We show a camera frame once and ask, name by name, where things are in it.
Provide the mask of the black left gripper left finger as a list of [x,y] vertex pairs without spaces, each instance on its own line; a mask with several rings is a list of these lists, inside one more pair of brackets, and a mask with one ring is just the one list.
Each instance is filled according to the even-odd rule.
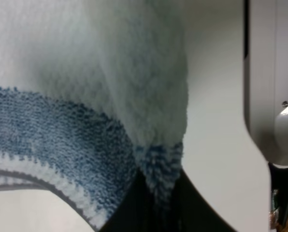
[[123,202],[101,228],[102,232],[157,232],[152,195],[145,177],[137,172]]

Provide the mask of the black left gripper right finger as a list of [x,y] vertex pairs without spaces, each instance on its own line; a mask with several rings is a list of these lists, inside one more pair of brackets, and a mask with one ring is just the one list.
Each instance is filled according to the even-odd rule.
[[176,180],[168,216],[169,232],[235,231],[200,195],[184,170]]

